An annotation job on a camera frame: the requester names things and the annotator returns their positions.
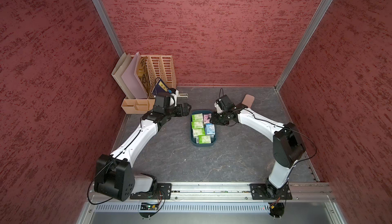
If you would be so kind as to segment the beige file organizer rack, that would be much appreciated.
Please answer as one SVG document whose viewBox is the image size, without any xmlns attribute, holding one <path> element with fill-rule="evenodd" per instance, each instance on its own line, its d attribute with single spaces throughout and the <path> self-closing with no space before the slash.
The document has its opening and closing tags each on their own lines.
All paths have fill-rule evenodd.
<svg viewBox="0 0 392 224">
<path fill-rule="evenodd" d="M 147 99 L 135 99 L 121 78 L 134 55 L 124 52 L 112 72 L 112 77 L 117 81 L 117 84 L 126 96 L 121 104 L 121 108 L 126 114 L 143 114 L 153 108 L 155 97 L 152 96 L 152 91 L 156 78 L 161 78 L 169 88 L 175 89 L 177 87 L 174 61 L 171 55 L 141 55 L 141 57 L 144 56 L 148 57 L 148 71 L 151 85 L 150 96 Z"/>
</svg>

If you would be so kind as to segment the teal storage box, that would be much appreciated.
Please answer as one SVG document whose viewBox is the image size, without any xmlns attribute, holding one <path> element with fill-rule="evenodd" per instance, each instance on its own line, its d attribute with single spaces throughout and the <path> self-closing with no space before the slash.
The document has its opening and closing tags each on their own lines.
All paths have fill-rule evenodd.
<svg viewBox="0 0 392 224">
<path fill-rule="evenodd" d="M 202 113 L 202 114 L 211 113 L 212 114 L 212 111 L 210 111 L 210 110 L 195 110 L 192 112 L 192 114 L 197 114 L 197 113 Z M 209 147 L 209 146 L 213 146 L 215 144 L 215 142 L 217 141 L 216 126 L 215 126 L 215 135 L 211 136 L 211 141 L 212 141 L 211 144 L 199 144 L 199 137 L 194 138 L 192 130 L 193 130 L 192 125 L 190 124 L 190 140 L 194 146 Z"/>
</svg>

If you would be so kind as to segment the navy blue book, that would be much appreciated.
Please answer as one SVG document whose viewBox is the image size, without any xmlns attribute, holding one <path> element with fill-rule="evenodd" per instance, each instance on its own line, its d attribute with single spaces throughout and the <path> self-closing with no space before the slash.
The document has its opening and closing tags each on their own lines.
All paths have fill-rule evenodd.
<svg viewBox="0 0 392 224">
<path fill-rule="evenodd" d="M 152 91 L 152 96 L 156 97 L 157 94 L 167 92 L 170 93 L 169 87 L 165 84 L 165 82 L 161 78 L 155 79 L 155 85 Z"/>
</svg>

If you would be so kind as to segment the gold patterned book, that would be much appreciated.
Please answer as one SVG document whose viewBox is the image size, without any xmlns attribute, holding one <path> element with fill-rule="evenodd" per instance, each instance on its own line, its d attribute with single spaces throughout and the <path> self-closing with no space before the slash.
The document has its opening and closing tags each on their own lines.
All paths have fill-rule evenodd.
<svg viewBox="0 0 392 224">
<path fill-rule="evenodd" d="M 140 62 L 137 66 L 137 76 L 139 77 L 142 86 L 144 87 L 147 96 L 150 96 L 151 85 L 150 85 L 150 76 L 148 71 L 148 57 L 144 56 L 140 59 Z"/>
</svg>

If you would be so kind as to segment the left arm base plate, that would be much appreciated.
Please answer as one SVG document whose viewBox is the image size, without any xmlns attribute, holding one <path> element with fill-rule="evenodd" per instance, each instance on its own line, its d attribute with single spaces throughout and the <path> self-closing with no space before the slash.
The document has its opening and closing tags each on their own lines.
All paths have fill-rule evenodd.
<svg viewBox="0 0 392 224">
<path fill-rule="evenodd" d="M 168 200 L 172 194 L 171 183 L 157 183 L 150 192 L 138 192 L 130 195 L 130 199 Z"/>
</svg>

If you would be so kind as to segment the pink tissue pack bottom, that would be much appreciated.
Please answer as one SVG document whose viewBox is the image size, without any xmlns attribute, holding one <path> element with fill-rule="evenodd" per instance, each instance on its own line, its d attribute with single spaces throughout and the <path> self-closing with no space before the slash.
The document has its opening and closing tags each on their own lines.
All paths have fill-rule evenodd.
<svg viewBox="0 0 392 224">
<path fill-rule="evenodd" d="M 211 113 L 203 114 L 203 122 L 205 124 L 211 123 L 211 117 L 212 117 Z"/>
</svg>

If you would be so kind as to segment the green tissue pack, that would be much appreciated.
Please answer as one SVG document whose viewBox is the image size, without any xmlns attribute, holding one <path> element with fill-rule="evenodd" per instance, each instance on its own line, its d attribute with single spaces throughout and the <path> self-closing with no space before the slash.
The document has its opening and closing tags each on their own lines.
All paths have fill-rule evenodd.
<svg viewBox="0 0 392 224">
<path fill-rule="evenodd" d="M 211 136 L 209 135 L 201 135 L 199 136 L 199 144 L 211 144 Z"/>
<path fill-rule="evenodd" d="M 204 128 L 198 128 L 198 129 L 193 129 L 193 137 L 199 137 L 199 136 L 205 136 L 205 129 Z"/>
<path fill-rule="evenodd" d="M 202 113 L 192 114 L 192 121 L 204 121 L 204 115 Z"/>
<path fill-rule="evenodd" d="M 203 129 L 204 128 L 204 122 L 202 120 L 199 121 L 192 121 L 191 123 L 192 129 Z"/>
</svg>

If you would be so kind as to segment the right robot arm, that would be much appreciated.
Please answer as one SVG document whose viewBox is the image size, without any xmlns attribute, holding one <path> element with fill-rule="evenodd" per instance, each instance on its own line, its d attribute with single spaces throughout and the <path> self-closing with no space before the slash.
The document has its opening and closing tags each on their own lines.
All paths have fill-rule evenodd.
<svg viewBox="0 0 392 224">
<path fill-rule="evenodd" d="M 293 123 L 283 124 L 268 119 L 242 103 L 234 105 L 231 102 L 224 104 L 219 101 L 215 103 L 215 108 L 216 111 L 211 117 L 213 124 L 228 125 L 230 121 L 235 121 L 271 140 L 275 163 L 262 191 L 269 198 L 279 197 L 293 167 L 306 152 L 297 127 Z"/>
</svg>

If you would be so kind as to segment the left corner aluminium profile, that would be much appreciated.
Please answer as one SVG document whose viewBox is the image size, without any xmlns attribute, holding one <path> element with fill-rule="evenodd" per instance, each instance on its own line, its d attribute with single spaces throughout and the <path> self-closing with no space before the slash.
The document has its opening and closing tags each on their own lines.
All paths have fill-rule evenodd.
<svg viewBox="0 0 392 224">
<path fill-rule="evenodd" d="M 97 11 L 104 27 L 105 27 L 105 30 L 106 30 L 106 32 L 112 42 L 113 47 L 115 48 L 118 56 L 120 57 L 124 53 L 124 50 L 123 50 L 123 47 L 122 47 L 120 40 L 117 36 L 117 33 L 115 32 L 115 29 L 110 21 L 109 15 L 105 9 L 103 1 L 102 0 L 92 0 L 92 2 L 93 2 L 94 6 L 96 8 L 96 11 Z"/>
</svg>

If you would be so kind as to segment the pink folder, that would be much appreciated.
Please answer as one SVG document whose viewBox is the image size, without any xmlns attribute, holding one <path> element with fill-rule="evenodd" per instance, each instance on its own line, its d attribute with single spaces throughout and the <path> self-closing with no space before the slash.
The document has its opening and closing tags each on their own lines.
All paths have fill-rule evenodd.
<svg viewBox="0 0 392 224">
<path fill-rule="evenodd" d="M 135 99 L 147 99 L 148 98 L 147 93 L 144 87 L 142 86 L 139 77 L 137 76 L 137 66 L 140 62 L 140 59 L 141 59 L 141 54 L 137 52 L 134 55 L 134 57 L 131 59 L 130 64 L 125 69 L 121 78 Z"/>
</svg>

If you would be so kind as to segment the blue tissue pack bottom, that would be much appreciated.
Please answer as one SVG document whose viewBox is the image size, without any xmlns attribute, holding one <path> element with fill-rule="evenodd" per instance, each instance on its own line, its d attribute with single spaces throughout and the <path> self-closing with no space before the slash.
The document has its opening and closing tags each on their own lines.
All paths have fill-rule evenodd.
<svg viewBox="0 0 392 224">
<path fill-rule="evenodd" d="M 212 123 L 205 124 L 205 135 L 214 136 L 215 135 L 215 125 Z"/>
</svg>

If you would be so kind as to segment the aluminium front rail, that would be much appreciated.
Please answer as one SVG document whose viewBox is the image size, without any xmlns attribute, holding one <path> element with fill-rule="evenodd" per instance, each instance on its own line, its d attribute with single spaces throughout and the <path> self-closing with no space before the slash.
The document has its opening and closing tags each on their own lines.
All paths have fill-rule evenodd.
<svg viewBox="0 0 392 224">
<path fill-rule="evenodd" d="M 170 202 L 266 202 L 253 200 L 249 182 L 177 182 L 172 184 Z M 329 183 L 290 182 L 292 200 L 277 199 L 280 203 L 335 203 L 337 202 Z"/>
</svg>

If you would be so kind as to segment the pink case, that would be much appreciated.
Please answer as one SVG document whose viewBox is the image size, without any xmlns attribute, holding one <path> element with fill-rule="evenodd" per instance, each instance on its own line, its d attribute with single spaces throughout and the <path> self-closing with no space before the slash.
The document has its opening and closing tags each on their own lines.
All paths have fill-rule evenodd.
<svg viewBox="0 0 392 224">
<path fill-rule="evenodd" d="M 243 101 L 242 101 L 242 104 L 247 106 L 248 108 L 251 108 L 254 100 L 255 100 L 254 96 L 252 96 L 250 94 L 246 94 Z"/>
</svg>

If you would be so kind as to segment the corner aluminium profile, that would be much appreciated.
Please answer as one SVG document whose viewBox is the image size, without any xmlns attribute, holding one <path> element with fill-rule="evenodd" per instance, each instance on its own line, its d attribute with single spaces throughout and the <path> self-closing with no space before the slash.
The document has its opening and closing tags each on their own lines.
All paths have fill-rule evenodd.
<svg viewBox="0 0 392 224">
<path fill-rule="evenodd" d="M 124 50 L 123 50 L 123 47 L 122 47 L 120 40 L 117 36 L 117 33 L 115 32 L 115 29 L 110 21 L 109 15 L 105 9 L 103 1 L 102 0 L 92 0 L 92 2 L 93 2 L 94 6 L 96 8 L 96 11 L 97 11 L 104 27 L 105 27 L 105 30 L 106 30 L 106 32 L 112 42 L 113 47 L 115 48 L 118 56 L 120 57 L 124 53 Z"/>
<path fill-rule="evenodd" d="M 304 34 L 297 45 L 294 53 L 292 54 L 288 64 L 286 65 L 283 73 L 279 77 L 276 85 L 275 90 L 277 93 L 280 92 L 283 84 L 285 83 L 286 79 L 288 78 L 290 72 L 294 68 L 296 62 L 298 61 L 299 57 L 301 56 L 302 52 L 304 51 L 305 47 L 307 46 L 308 42 L 310 41 L 311 37 L 313 36 L 314 32 L 316 31 L 318 25 L 320 24 L 321 20 L 323 19 L 325 13 L 327 12 L 328 8 L 330 7 L 333 0 L 321 0 L 320 4 L 318 5 L 313 17 L 311 18 Z"/>
</svg>

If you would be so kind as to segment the right corner aluminium profile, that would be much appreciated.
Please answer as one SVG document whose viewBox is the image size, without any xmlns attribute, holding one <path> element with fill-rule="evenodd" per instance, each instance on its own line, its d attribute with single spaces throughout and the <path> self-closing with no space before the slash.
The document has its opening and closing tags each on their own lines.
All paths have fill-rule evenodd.
<svg viewBox="0 0 392 224">
<path fill-rule="evenodd" d="M 288 64 L 286 65 L 283 73 L 279 77 L 276 85 L 275 90 L 277 93 L 280 92 L 283 84 L 285 83 L 286 79 L 288 78 L 290 72 L 294 68 L 296 62 L 298 61 L 299 57 L 301 56 L 302 52 L 304 51 L 305 47 L 307 46 L 308 42 L 310 41 L 311 37 L 313 36 L 314 32 L 316 31 L 318 25 L 320 24 L 321 20 L 323 19 L 325 13 L 327 12 L 328 8 L 330 7 L 333 0 L 321 0 L 320 4 L 318 5 L 313 17 L 311 18 L 304 34 L 297 45 L 294 53 L 292 54 Z"/>
</svg>

